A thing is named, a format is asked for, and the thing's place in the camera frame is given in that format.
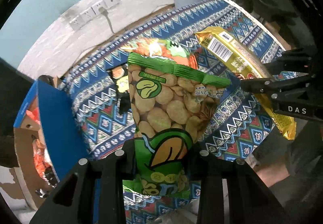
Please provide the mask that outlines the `person's right hand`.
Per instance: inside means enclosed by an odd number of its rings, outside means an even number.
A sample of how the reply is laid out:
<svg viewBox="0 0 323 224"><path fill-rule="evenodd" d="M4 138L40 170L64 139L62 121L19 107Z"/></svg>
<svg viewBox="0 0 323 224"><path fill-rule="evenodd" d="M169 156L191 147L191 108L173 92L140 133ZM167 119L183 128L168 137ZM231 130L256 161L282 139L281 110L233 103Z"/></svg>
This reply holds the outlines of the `person's right hand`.
<svg viewBox="0 0 323 224"><path fill-rule="evenodd" d="M285 163L280 161L257 166L254 170L267 187L271 187L290 176Z"/></svg>

